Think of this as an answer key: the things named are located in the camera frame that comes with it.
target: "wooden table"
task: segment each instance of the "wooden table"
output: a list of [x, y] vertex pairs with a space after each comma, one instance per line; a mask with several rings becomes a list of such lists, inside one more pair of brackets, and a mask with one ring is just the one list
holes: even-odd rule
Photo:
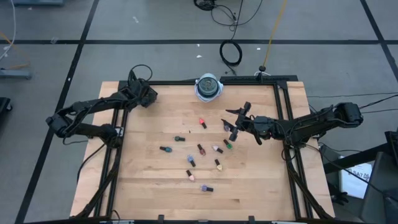
[[[309, 114], [308, 101], [302, 82], [288, 82], [290, 102], [295, 117]], [[118, 82], [103, 82], [99, 96], [117, 91]], [[221, 118], [234, 123], [236, 116], [225, 109], [238, 109], [251, 102], [249, 114], [277, 118], [272, 86], [225, 86], [223, 94], [210, 103], [202, 103], [193, 86], [152, 86], [159, 93], [157, 101], [143, 108], [138, 106], [129, 116], [119, 168], [114, 209], [122, 219], [156, 220], [159, 214], [167, 220], [294, 220], [286, 164], [281, 158], [282, 141], [263, 141], [259, 146], [248, 133], [239, 133], [233, 149], [223, 143], [229, 134], [224, 131]], [[283, 93], [280, 98], [287, 118]], [[93, 124], [110, 123], [113, 111], [94, 115]], [[207, 129], [199, 124], [203, 118]], [[185, 142], [175, 142], [183, 136]], [[85, 157], [100, 147], [99, 139], [89, 141]], [[197, 148], [201, 144], [206, 155]], [[309, 144], [317, 147], [315, 140]], [[223, 154], [212, 150], [217, 145]], [[172, 153], [159, 146], [170, 146]], [[308, 189], [326, 212], [334, 216], [326, 177], [319, 152], [301, 149]], [[187, 161], [191, 154], [193, 168]], [[105, 150], [90, 160], [81, 171], [71, 215], [76, 215], [98, 189]], [[216, 169], [215, 159], [224, 170]], [[188, 179], [189, 169], [196, 177]], [[201, 184], [214, 188], [202, 192]], [[305, 207], [297, 187], [301, 214]], [[108, 192], [104, 194], [101, 214], [104, 214]]]

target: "black cable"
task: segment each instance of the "black cable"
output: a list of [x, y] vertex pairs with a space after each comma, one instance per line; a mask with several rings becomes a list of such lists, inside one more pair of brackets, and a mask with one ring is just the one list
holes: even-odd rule
[[296, 158], [296, 153], [294, 153], [294, 156], [293, 157], [291, 157], [290, 159], [286, 159], [285, 157], [284, 157], [284, 152], [285, 152], [285, 149], [283, 149], [282, 150], [282, 152], [281, 152], [281, 154], [280, 154], [280, 156], [282, 157], [282, 159], [284, 160], [284, 161], [292, 161], [294, 158]]
[[317, 112], [316, 109], [315, 109], [313, 106], [311, 106], [311, 104], [308, 104], [308, 105], [313, 109], [313, 112], [314, 112], [314, 113]]
[[321, 156], [324, 157], [327, 161], [329, 161], [330, 164], [332, 164], [333, 166], [335, 166], [335, 167], [337, 167], [337, 168], [339, 168], [339, 169], [341, 169], [341, 170], [344, 170], [344, 171], [346, 171], [347, 173], [349, 173], [349, 174], [353, 175], [354, 177], [358, 178], [359, 180], [361, 180], [361, 181], [367, 183], [367, 184], [368, 184], [369, 186], [371, 186], [375, 191], [377, 191], [377, 192], [379, 192], [381, 195], [383, 195], [383, 197], [389, 198], [389, 199], [392, 199], [392, 200], [398, 202], [398, 199], [389, 196], [388, 194], [384, 193], [382, 190], [380, 190], [380, 189], [378, 189], [377, 187], [375, 187], [373, 184], [371, 184], [371, 183], [369, 183], [368, 181], [366, 181], [366, 180], [364, 180], [364, 179], [358, 177], [358, 176], [355, 175], [353, 172], [351, 172], [351, 171], [349, 171], [349, 170], [347, 170], [347, 169], [344, 169], [344, 168], [342, 168], [341, 166], [335, 164], [333, 161], [331, 161], [329, 158], [327, 158], [327, 156], [325, 156], [325, 155], [324, 155], [320, 150], [318, 150], [317, 148], [315, 148], [315, 147], [313, 147], [313, 146], [310, 146], [310, 147], [313, 148], [313, 149], [315, 149], [315, 150], [317, 150], [317, 151], [321, 154]]
[[239, 7], [239, 13], [238, 13], [238, 20], [236, 21], [236, 25], [234, 25], [235, 26], [234, 35], [232, 35], [231, 40], [235, 37], [236, 30], [238, 29], [239, 18], [241, 17], [242, 6], [243, 6], [243, 0], [241, 0], [241, 6]]
[[[243, 0], [241, 0], [241, 6], [239, 8], [239, 14], [238, 14], [237, 23], [239, 23], [239, 18], [241, 17], [242, 5], [243, 5]], [[242, 62], [242, 56], [243, 56], [241, 46], [239, 46], [239, 44], [237, 44], [235, 41], [232, 40], [235, 37], [236, 30], [237, 30], [237, 26], [235, 27], [234, 34], [232, 35], [232, 38], [229, 39], [229, 40], [224, 40], [221, 43], [221, 45], [220, 45], [220, 56], [221, 56], [221, 59], [224, 62], [224, 64], [232, 71], [232, 73], [234, 75], [236, 75], [236, 72], [231, 67], [238, 66]], [[224, 47], [225, 44], [233, 44], [236, 47], [236, 49], [238, 50], [239, 58], [238, 58], [238, 60], [236, 62], [229, 62], [228, 60], [225, 59], [224, 54], [223, 54], [223, 47]]]
[[395, 109], [386, 109], [386, 110], [378, 110], [378, 111], [366, 111], [366, 112], [361, 112], [362, 114], [365, 113], [378, 113], [378, 112], [383, 112], [383, 111], [394, 111], [394, 110], [398, 110], [398, 108]]
[[127, 84], [128, 84], [128, 85], [131, 84], [131, 81], [137, 80], [136, 74], [134, 73], [134, 69], [137, 68], [137, 67], [146, 67], [146, 68], [149, 69], [150, 75], [149, 75], [149, 78], [146, 79], [145, 81], [148, 82], [148, 81], [152, 78], [153, 71], [152, 71], [152, 69], [150, 68], [150, 66], [144, 65], [144, 64], [139, 64], [139, 65], [136, 65], [136, 66], [134, 66], [134, 67], [132, 67], [132, 68], [130, 69], [129, 77], [128, 77], [128, 79], [127, 79]]
[[[238, 60], [237, 60], [236, 62], [229, 62], [228, 60], [225, 59], [224, 54], [223, 54], [223, 47], [224, 47], [225, 44], [232, 44], [232, 45], [234, 45], [234, 46], [236, 47], [236, 50], [238, 50], [238, 52], [239, 52], [239, 58], [238, 58]], [[241, 46], [239, 46], [239, 44], [237, 44], [237, 43], [234, 42], [233, 40], [224, 40], [224, 41], [221, 43], [221, 45], [220, 45], [220, 56], [221, 56], [221, 59], [222, 59], [222, 61], [224, 62], [224, 64], [225, 64], [229, 69], [231, 69], [231, 71], [234, 73], [234, 75], [236, 75], [235, 70], [233, 70], [231, 67], [236, 67], [236, 66], [238, 66], [238, 65], [242, 62], [243, 53], [242, 53], [242, 48], [241, 48]]]
[[[322, 116], [322, 115], [328, 113], [328, 112], [331, 111], [332, 109], [333, 109], [333, 105], [331, 105], [331, 106], [329, 107], [328, 110], [326, 110], [326, 111], [324, 111], [323, 113], [319, 114], [319, 116]], [[308, 121], [308, 120], [310, 120], [310, 119], [313, 119], [313, 118], [307, 118], [307, 119], [304, 119], [304, 120], [298, 120], [298, 121], [292, 126], [292, 128], [290, 129], [289, 136], [286, 136], [286, 135], [285, 135], [285, 136], [286, 136], [285, 138], [289, 138], [289, 140], [290, 140], [290, 142], [288, 142], [288, 144], [290, 144], [290, 145], [293, 144], [292, 133], [293, 133], [294, 128], [296, 127], [296, 125], [298, 125], [298, 124], [300, 124], [300, 123], [302, 123], [302, 122], [304, 122], [304, 121]]]
[[[243, 22], [243, 23], [241, 23], [241, 24], [239, 24], [238, 22], [236, 22], [236, 24], [235, 24], [235, 20], [233, 20], [234, 22], [233, 22], [232, 24], [224, 24], [224, 23], [222, 23], [222, 22], [218, 22], [218, 21], [215, 20], [215, 18], [214, 18], [214, 16], [213, 16], [213, 10], [211, 10], [211, 18], [212, 18], [213, 21], [215, 21], [217, 24], [222, 25], [222, 26], [235, 26], [235, 27], [237, 27], [237, 26], [245, 25], [245, 24], [247, 24], [248, 22], [250, 22], [250, 21], [254, 18], [254, 16], [255, 16], [255, 15], [257, 14], [257, 12], [260, 10], [261, 4], [262, 4], [262, 0], [260, 1], [260, 4], [259, 4], [259, 6], [257, 7], [257, 9], [256, 9], [255, 13], [253, 14], [253, 16], [251, 16], [250, 19], [248, 19], [246, 22]], [[228, 11], [231, 13], [232, 18], [234, 17], [234, 14], [232, 13], [232, 10], [230, 10], [228, 7], [226, 7], [226, 6], [224, 6], [224, 5], [217, 5], [217, 4], [216, 4], [215, 7], [214, 7], [214, 9], [217, 9], [218, 6], [227, 8]]]
[[118, 217], [118, 224], [120, 223], [120, 215], [118, 213], [118, 211], [116, 211], [115, 209], [112, 210], [112, 212], [114, 212], [116, 214], [116, 216]]
[[65, 142], [66, 138], [62, 139], [62, 144], [64, 146], [69, 146], [71, 144], [76, 144], [76, 143], [83, 143], [83, 142], [88, 142], [88, 140], [83, 140], [83, 141], [73, 141], [73, 142]]
[[388, 95], [388, 94], [398, 94], [398, 92], [390, 92], [390, 93], [365, 93], [365, 94], [338, 95], [338, 96], [307, 96], [307, 98], [337, 98], [337, 97], [373, 96], [373, 95]]
[[394, 95], [394, 96], [389, 96], [389, 97], [384, 98], [384, 99], [381, 99], [381, 100], [377, 100], [377, 101], [375, 101], [375, 102], [366, 104], [366, 105], [364, 105], [364, 106], [360, 106], [359, 108], [360, 108], [360, 109], [363, 109], [363, 108], [366, 108], [366, 107], [368, 107], [368, 106], [372, 106], [372, 105], [381, 103], [381, 102], [383, 102], [384, 100], [388, 100], [388, 99], [391, 99], [391, 98], [396, 97], [396, 96], [398, 96], [398, 94], [396, 94], [396, 95]]
[[326, 145], [323, 142], [318, 142], [318, 143], [326, 146], [327, 149], [331, 149], [331, 150], [336, 151], [336, 152], [350, 152], [350, 151], [351, 152], [362, 152], [362, 151], [354, 150], [354, 149], [337, 150], [337, 149], [333, 149], [333, 148], [329, 147], [328, 145]]
[[86, 164], [86, 162], [87, 162], [89, 159], [91, 159], [97, 152], [99, 152], [104, 146], [105, 146], [105, 143], [102, 144], [101, 147], [99, 147], [95, 152], [93, 152], [90, 156], [88, 156], [88, 157], [83, 161], [83, 163], [80, 165], [79, 171], [77, 172], [77, 181], [76, 181], [76, 183], [79, 182], [80, 171], [81, 171], [81, 169], [83, 168], [83, 166]]

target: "wire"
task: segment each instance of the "wire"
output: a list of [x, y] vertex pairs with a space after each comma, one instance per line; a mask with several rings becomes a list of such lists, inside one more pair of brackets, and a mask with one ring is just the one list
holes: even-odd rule
[[365, 93], [365, 94], [338, 95], [338, 96], [307, 96], [307, 98], [337, 98], [337, 97], [373, 96], [373, 95], [388, 95], [388, 94], [398, 94], [398, 92], [390, 92], [390, 93]]
[[336, 152], [350, 152], [350, 151], [351, 151], [351, 152], [362, 152], [362, 151], [354, 150], [354, 149], [346, 149], [346, 150], [332, 149], [331, 147], [329, 147], [328, 145], [326, 145], [326, 144], [323, 143], [323, 142], [319, 142], [319, 144], [322, 144], [322, 145], [326, 146], [327, 149], [331, 149], [331, 150], [336, 151]]
[[282, 157], [282, 159], [284, 160], [284, 161], [292, 161], [295, 157], [296, 157], [296, 153], [294, 153], [294, 156], [293, 157], [291, 157], [290, 159], [286, 159], [285, 157], [284, 157], [284, 152], [285, 152], [285, 149], [283, 149], [282, 150], [282, 152], [281, 152], [281, 154], [280, 154], [280, 156]]
[[361, 112], [362, 114], [365, 113], [378, 113], [378, 112], [383, 112], [383, 111], [394, 111], [394, 110], [398, 110], [398, 108], [395, 109], [386, 109], [386, 110], [379, 110], [379, 111], [367, 111], [367, 112]]
[[[241, 17], [242, 5], [243, 5], [243, 0], [241, 0], [241, 6], [239, 7], [238, 20], [237, 20], [236, 23], [239, 23], [239, 18]], [[219, 51], [220, 51], [220, 57], [221, 57], [222, 61], [223, 61], [224, 64], [232, 71], [232, 73], [233, 73], [234, 75], [236, 75], [236, 72], [235, 72], [235, 70], [232, 69], [231, 67], [238, 66], [238, 65], [241, 63], [241, 61], [242, 61], [242, 56], [243, 56], [241, 46], [239, 46], [238, 43], [236, 43], [235, 41], [232, 40], [232, 39], [234, 39], [234, 37], [235, 37], [236, 30], [237, 30], [237, 26], [235, 26], [234, 34], [232, 35], [231, 39], [222, 41], [222, 43], [221, 43], [221, 45], [220, 45], [220, 50], [219, 50]], [[224, 48], [224, 45], [225, 45], [225, 44], [233, 44], [233, 45], [236, 47], [236, 49], [238, 50], [238, 52], [239, 52], [239, 58], [238, 58], [238, 60], [237, 60], [236, 62], [229, 62], [228, 60], [225, 59], [224, 54], [223, 54], [223, 48]]]
[[66, 138], [62, 139], [62, 144], [64, 146], [69, 146], [71, 144], [76, 144], [76, 143], [83, 143], [83, 142], [88, 142], [88, 140], [84, 140], [84, 141], [73, 141], [73, 142], [65, 142]]
[[224, 6], [224, 5], [217, 5], [217, 4], [216, 4], [214, 9], [217, 9], [218, 6], [227, 8], [227, 10], [231, 13], [232, 17], [229, 16], [229, 15], [227, 15], [227, 16], [228, 16], [232, 21], [234, 21], [234, 23], [232, 23], [232, 24], [224, 24], [224, 23], [221, 23], [221, 22], [216, 21], [215, 18], [213, 17], [213, 10], [211, 10], [211, 17], [213, 18], [213, 21], [215, 21], [217, 24], [222, 25], [222, 26], [235, 26], [235, 27], [237, 27], [237, 26], [245, 25], [245, 24], [247, 24], [248, 22], [250, 22], [250, 21], [254, 18], [254, 16], [257, 14], [257, 12], [260, 10], [262, 1], [263, 1], [263, 0], [260, 1], [260, 4], [259, 4], [259, 6], [257, 7], [257, 9], [256, 9], [255, 13], [253, 14], [253, 16], [251, 16], [250, 19], [248, 19], [246, 22], [243, 22], [243, 23], [241, 23], [241, 24], [239, 24], [238, 22], [236, 22], [236, 24], [235, 24], [235, 19], [233, 19], [233, 18], [235, 17], [234, 14], [232, 13], [232, 11], [231, 11], [228, 7], [226, 7], [226, 6]]
[[25, 64], [22, 64], [22, 65], [14, 65], [14, 66], [11, 66], [11, 67], [9, 67], [9, 68], [7, 68], [7, 69], [10, 70], [10, 69], [19, 69], [19, 68], [28, 67], [28, 66], [30, 65], [30, 58], [29, 58], [29, 56], [28, 56], [24, 51], [18, 49], [17, 46], [15, 46], [15, 45], [8, 39], [8, 37], [7, 37], [5, 34], [3, 34], [2, 32], [0, 32], [0, 36], [1, 36], [4, 40], [6, 40], [6, 41], [8, 42], [8, 44], [10, 44], [13, 48], [15, 48], [18, 52], [20, 52], [20, 53], [26, 58], [26, 60], [27, 60], [27, 63], [25, 63]]
[[16, 17], [15, 17], [15, 6], [14, 6], [14, 0], [10, 0], [11, 4], [12, 4], [12, 17], [14, 19], [14, 35], [12, 36], [12, 42], [10, 44], [10, 46], [6, 49], [6, 51], [4, 51], [4, 53], [0, 56], [0, 60], [8, 53], [8, 51], [10, 50], [10, 48], [12, 47], [12, 45], [14, 44], [16, 35], [17, 35], [17, 22], [16, 22]]
[[269, 42], [268, 42], [266, 58], [264, 59], [264, 63], [262, 64], [262, 66], [264, 66], [264, 67], [265, 67], [266, 64], [267, 64], [268, 55], [269, 55], [269, 52], [271, 51], [271, 42], [272, 42], [272, 38], [274, 37], [274, 34], [275, 34], [276, 30], [278, 29], [278, 25], [279, 25], [280, 18], [282, 17], [282, 15], [283, 15], [283, 13], [284, 13], [284, 11], [285, 11], [285, 8], [286, 8], [286, 3], [287, 3], [287, 0], [284, 0], [284, 3], [283, 3], [283, 5], [282, 5], [282, 9], [280, 9], [278, 18], [277, 18], [276, 21], [275, 21], [274, 28], [272, 29], [271, 37], [269, 38]]
[[114, 212], [118, 216], [118, 224], [119, 224], [120, 223], [120, 215], [119, 215], [118, 211], [116, 211], [114, 209], [114, 210], [112, 210], [112, 212]]
[[368, 184], [369, 186], [371, 186], [375, 191], [377, 191], [377, 192], [379, 192], [380, 194], [382, 194], [383, 197], [389, 198], [389, 199], [392, 199], [392, 200], [398, 202], [398, 199], [396, 199], [396, 198], [394, 198], [394, 197], [391, 197], [391, 196], [387, 195], [387, 194], [384, 193], [382, 190], [380, 190], [380, 189], [378, 189], [377, 187], [375, 187], [373, 184], [371, 184], [371, 183], [369, 183], [368, 181], [366, 181], [366, 180], [364, 180], [364, 179], [358, 177], [358, 176], [355, 175], [353, 172], [351, 172], [351, 171], [349, 171], [349, 170], [347, 170], [347, 169], [344, 169], [344, 168], [342, 168], [341, 166], [339, 166], [339, 165], [337, 165], [336, 163], [334, 163], [333, 161], [331, 161], [329, 158], [327, 158], [327, 156], [324, 155], [324, 153], [322, 153], [322, 152], [321, 152], [320, 150], [318, 150], [316, 147], [313, 147], [313, 146], [311, 146], [311, 145], [309, 145], [309, 144], [305, 144], [305, 145], [306, 145], [306, 146], [310, 146], [311, 148], [317, 150], [317, 151], [321, 154], [321, 156], [324, 157], [327, 161], [329, 161], [329, 163], [332, 164], [333, 166], [335, 166], [335, 167], [337, 167], [337, 168], [339, 168], [339, 169], [341, 169], [341, 170], [344, 170], [344, 171], [346, 171], [347, 173], [349, 173], [349, 174], [353, 175], [354, 177], [358, 178], [359, 180], [361, 180], [361, 181], [367, 183], [367, 184]]
[[80, 172], [81, 172], [81, 169], [83, 168], [83, 166], [86, 164], [86, 162], [87, 162], [89, 159], [91, 159], [91, 158], [92, 158], [97, 152], [99, 152], [104, 146], [105, 146], [105, 143], [102, 144], [102, 146], [99, 147], [95, 152], [93, 152], [91, 155], [89, 155], [89, 156], [83, 161], [83, 163], [80, 165], [79, 171], [77, 172], [77, 180], [76, 180], [77, 183], [79, 183]]
[[317, 111], [316, 111], [316, 109], [313, 107], [313, 106], [311, 106], [311, 104], [308, 104], [311, 108], [312, 108], [312, 110], [316, 113]]
[[131, 84], [131, 80], [132, 80], [132, 81], [137, 80], [136, 74], [135, 74], [134, 71], [133, 71], [133, 70], [134, 70], [135, 68], [137, 68], [137, 67], [146, 67], [146, 68], [149, 69], [149, 71], [150, 71], [149, 78], [148, 78], [147, 80], [145, 80], [145, 81], [147, 81], [147, 82], [152, 78], [152, 75], [154, 74], [153, 71], [152, 71], [152, 69], [150, 68], [150, 66], [144, 65], [144, 64], [136, 65], [136, 66], [134, 66], [134, 67], [132, 67], [132, 68], [130, 69], [129, 78], [127, 79], [127, 84], [128, 84], [128, 85]]
[[381, 103], [381, 102], [383, 102], [384, 100], [388, 100], [388, 99], [394, 98], [394, 97], [396, 97], [396, 96], [398, 96], [398, 94], [396, 94], [396, 95], [394, 95], [394, 96], [389, 96], [389, 97], [384, 98], [384, 99], [381, 99], [381, 100], [377, 100], [377, 101], [375, 101], [375, 102], [366, 104], [366, 105], [364, 105], [364, 106], [360, 106], [359, 108], [360, 108], [360, 109], [363, 109], [363, 108], [366, 108], [366, 107], [368, 107], [368, 106], [372, 106], [372, 105]]
[[[319, 114], [319, 116], [322, 116], [322, 115], [328, 113], [328, 112], [331, 111], [332, 109], [333, 109], [333, 105], [331, 105], [331, 106], [329, 107], [328, 110], [326, 110], [326, 111], [324, 111], [323, 113]], [[300, 123], [302, 123], [302, 122], [304, 122], [304, 121], [308, 121], [308, 120], [310, 120], [310, 119], [313, 119], [313, 118], [307, 118], [307, 119], [304, 119], [304, 120], [298, 120], [298, 121], [292, 126], [292, 128], [290, 129], [289, 136], [286, 137], [286, 138], [290, 139], [290, 142], [288, 142], [288, 144], [290, 144], [290, 145], [293, 144], [292, 133], [293, 133], [294, 128], [296, 127], [296, 125], [298, 125], [298, 124], [300, 124]]]
[[[236, 21], [236, 24], [239, 24], [239, 18], [241, 17], [242, 6], [243, 6], [243, 0], [241, 0], [241, 6], [239, 7], [238, 20]], [[235, 37], [236, 30], [238, 29], [237, 25], [234, 26], [235, 26], [234, 35], [232, 35], [231, 40]]]

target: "concrete floor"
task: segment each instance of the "concrete floor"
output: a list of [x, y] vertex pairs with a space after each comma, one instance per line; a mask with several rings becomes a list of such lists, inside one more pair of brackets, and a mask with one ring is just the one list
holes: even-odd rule
[[[68, 0], [63, 7], [17, 8], [17, 40], [80, 40], [94, 0]], [[282, 0], [264, 0], [257, 16], [239, 26], [235, 39], [268, 39]], [[240, 1], [218, 0], [238, 13]], [[397, 40], [398, 6], [395, 0], [367, 0], [386, 40]], [[251, 17], [259, 0], [245, 1], [241, 20]], [[220, 21], [228, 22], [222, 13]], [[0, 0], [0, 31], [12, 37], [12, 8]], [[228, 27], [215, 24], [209, 12], [186, 0], [100, 0], [88, 40], [182, 40], [229, 39]], [[288, 0], [275, 39], [281, 40], [377, 40], [360, 0]], [[0, 131], [0, 217], [14, 223], [27, 190], [48, 127], [44, 122], [57, 105], [78, 41], [75, 44], [19, 44], [31, 59], [31, 80], [0, 80], [0, 96], [10, 97], [14, 110]], [[243, 60], [238, 75], [253, 75], [264, 60], [266, 44], [241, 44]], [[228, 71], [218, 54], [219, 44], [86, 44], [81, 52], [66, 105], [98, 96], [101, 82], [125, 80], [129, 69], [139, 63], [149, 65], [153, 80], [183, 80], [206, 72], [217, 77]], [[398, 45], [388, 45], [398, 57]], [[228, 60], [235, 49], [225, 47]], [[0, 67], [20, 63], [15, 50]], [[297, 75], [305, 83], [307, 95], [398, 91], [393, 74], [379, 44], [275, 44], [267, 64], [273, 75]], [[363, 105], [384, 96], [351, 98], [309, 98], [320, 109], [342, 101]], [[398, 108], [398, 99], [369, 108]], [[355, 129], [335, 129], [322, 141], [336, 149], [364, 150], [385, 142], [384, 131], [397, 129], [398, 111], [364, 115]], [[75, 193], [75, 179], [85, 144], [63, 146], [53, 138], [39, 183], [25, 222], [68, 218]]]

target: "black aluminum frame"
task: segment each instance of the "black aluminum frame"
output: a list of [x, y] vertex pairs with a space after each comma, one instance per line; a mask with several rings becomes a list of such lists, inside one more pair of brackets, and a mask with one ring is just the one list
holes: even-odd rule
[[[277, 107], [277, 114], [278, 114], [278, 119], [283, 119], [283, 109], [282, 109], [282, 103], [280, 100], [280, 94], [279, 94], [279, 88], [282, 89], [282, 92], [284, 94], [284, 100], [286, 104], [286, 110], [287, 110], [287, 117], [288, 119], [293, 119], [293, 112], [292, 112], [292, 107], [290, 104], [290, 96], [289, 96], [289, 91], [287, 88], [287, 82], [296, 82], [298, 81], [297, 76], [295, 75], [285, 75], [285, 76], [272, 76], [272, 77], [221, 77], [220, 82], [223, 83], [224, 85], [267, 85], [267, 86], [273, 86], [274, 88], [274, 94], [275, 94], [275, 103]], [[127, 84], [127, 81], [120, 81], [118, 89], [124, 87]], [[182, 81], [151, 81], [149, 82], [151, 86], [154, 85], [194, 85], [195, 84], [195, 79], [191, 80], [182, 80]], [[116, 127], [117, 121], [118, 121], [118, 115], [119, 115], [119, 110], [114, 110], [113, 112], [113, 117], [112, 117], [112, 122], [111, 125], [113, 127]], [[121, 121], [121, 128], [124, 130], [126, 129], [127, 125], [127, 117], [128, 117], [128, 112], [126, 110], [123, 110], [123, 117]], [[115, 156], [115, 162], [120, 163], [121, 160], [121, 153], [122, 153], [122, 148], [123, 148], [123, 140], [124, 140], [124, 134], [121, 136], [122, 138], [122, 144], [116, 148], [116, 149], [111, 149], [107, 148], [106, 149], [106, 154], [104, 158], [104, 164], [103, 164], [103, 170], [101, 173], [101, 178], [99, 184], [103, 184], [107, 174], [109, 172], [109, 164], [111, 162], [111, 153], [112, 150], [116, 150], [116, 156]], [[285, 149], [285, 158], [286, 158], [286, 166], [288, 169], [288, 163], [290, 163], [291, 160], [291, 155], [290, 155], [290, 147], [288, 145], [284, 144], [284, 149]], [[296, 157], [296, 163], [297, 163], [297, 170], [298, 174], [300, 175], [301, 180], [305, 185], [307, 185], [306, 180], [305, 180], [305, 171], [303, 168], [303, 162], [302, 162], [302, 157], [300, 150], [295, 149], [295, 157]], [[305, 204], [305, 209], [306, 209], [306, 214], [307, 217], [302, 217], [300, 213], [300, 205], [299, 205], [299, 198], [297, 196], [297, 189], [296, 189], [296, 183], [294, 182], [293, 178], [288, 175], [289, 177], [289, 185], [290, 185], [290, 193], [292, 196], [292, 204], [294, 208], [294, 215], [295, 215], [295, 220], [292, 222], [319, 222], [319, 221], [324, 221], [327, 223], [327, 221], [330, 220], [319, 220], [319, 219], [313, 219], [313, 213], [312, 213], [312, 207], [309, 203], [309, 201], [303, 197], [304, 199], [304, 204]], [[105, 216], [100, 216], [100, 211], [101, 211], [101, 206], [103, 203], [103, 197], [101, 196], [97, 202], [97, 204], [94, 207], [94, 213], [93, 217], [75, 217], [71, 218], [68, 220], [53, 220], [53, 221], [44, 221], [44, 222], [37, 222], [41, 224], [55, 224], [55, 223], [99, 223], [99, 220], [106, 221], [111, 219], [111, 215], [113, 212], [113, 203], [114, 203], [114, 196], [116, 193], [116, 184], [117, 184], [117, 179], [118, 179], [118, 171], [116, 175], [113, 177], [111, 183], [110, 183], [110, 190], [109, 190], [109, 197], [107, 201], [107, 207], [106, 207], [106, 215]], [[150, 223], [218, 223], [218, 224], [227, 224], [227, 223], [234, 223], [234, 224], [243, 224], [243, 223], [250, 223], [250, 224], [255, 224], [255, 223], [272, 223], [271, 221], [255, 221], [253, 216], [248, 216], [248, 221], [211, 221], [211, 220], [164, 220], [164, 215], [159, 214], [158, 220], [134, 220], [134, 223], [142, 223], [142, 224], [150, 224]]]
[[[256, 77], [221, 77], [221, 79], [220, 79], [220, 82], [223, 83], [224, 85], [268, 85], [268, 86], [273, 86], [274, 94], [275, 94], [275, 103], [277, 106], [278, 119], [284, 118], [283, 110], [282, 110], [282, 103], [280, 101], [279, 88], [281, 88], [284, 93], [284, 100], [285, 100], [285, 104], [286, 104], [288, 119], [293, 119], [293, 112], [292, 112], [292, 107], [290, 104], [290, 97], [289, 97], [289, 91], [287, 88], [287, 82], [296, 82], [296, 81], [298, 81], [298, 79], [297, 79], [297, 76], [295, 76], [295, 75], [263, 77], [261, 79], [258, 79]], [[127, 81], [120, 81], [119, 89], [122, 88], [123, 86], [125, 86], [126, 82]], [[149, 85], [151, 85], [151, 86], [154, 86], [154, 85], [194, 85], [194, 84], [195, 84], [195, 79], [182, 80], [182, 81], [151, 81], [151, 82], [149, 82]], [[117, 110], [115, 110], [114, 114], [113, 114], [113, 118], [112, 118], [112, 122], [113, 122], [112, 125], [114, 125], [116, 123], [117, 117], [118, 117], [118, 112], [117, 112]], [[124, 113], [123, 120], [122, 120], [123, 128], [126, 127], [126, 123], [127, 123], [126, 120], [127, 120], [127, 113]], [[116, 150], [120, 151], [120, 153], [121, 153], [121, 148], [122, 148], [122, 146], [117, 148]], [[291, 159], [290, 150], [288, 149], [289, 147], [284, 145], [284, 148], [286, 149], [285, 150], [285, 158], [287, 159], [287, 161], [289, 161]], [[307, 184], [307, 182], [305, 180], [305, 171], [303, 168], [303, 162], [302, 162], [300, 150], [296, 150], [295, 153], [296, 153], [296, 163], [297, 163], [298, 173], [300, 174], [300, 178], [302, 179], [302, 181], [305, 184]], [[103, 171], [101, 174], [101, 182], [100, 183], [103, 183], [103, 180], [106, 177], [106, 173], [108, 172], [108, 166], [109, 166], [110, 158], [111, 158], [110, 154], [111, 154], [111, 149], [107, 149], [106, 156], [104, 159], [104, 167], [103, 167]], [[114, 195], [116, 193], [117, 179], [118, 179], [118, 175], [116, 174], [116, 176], [114, 177], [114, 179], [111, 183], [111, 188], [109, 191], [108, 206], [106, 209], [106, 216], [109, 216], [109, 217], [112, 214]], [[291, 178], [291, 176], [289, 176], [289, 185], [290, 185], [290, 193], [292, 195], [292, 203], [293, 203], [293, 208], [294, 208], [295, 219], [298, 220], [301, 218], [299, 198], [297, 197], [297, 189], [295, 186], [295, 182]], [[102, 201], [102, 197], [101, 197], [96, 205], [96, 208], [95, 208], [95, 213], [94, 213], [95, 217], [100, 215], [100, 209], [101, 209], [102, 203], [103, 203], [103, 201]], [[307, 218], [313, 218], [311, 205], [305, 197], [304, 197], [304, 203], [305, 203]], [[135, 220], [136, 223], [137, 222], [153, 223], [154, 221], [157, 221], [157, 220]], [[181, 222], [182, 223], [190, 223], [190, 222], [197, 223], [197, 220], [196, 221], [183, 220]], [[239, 221], [232, 221], [232, 222], [233, 223], [245, 223], [245, 222], [239, 222]]]

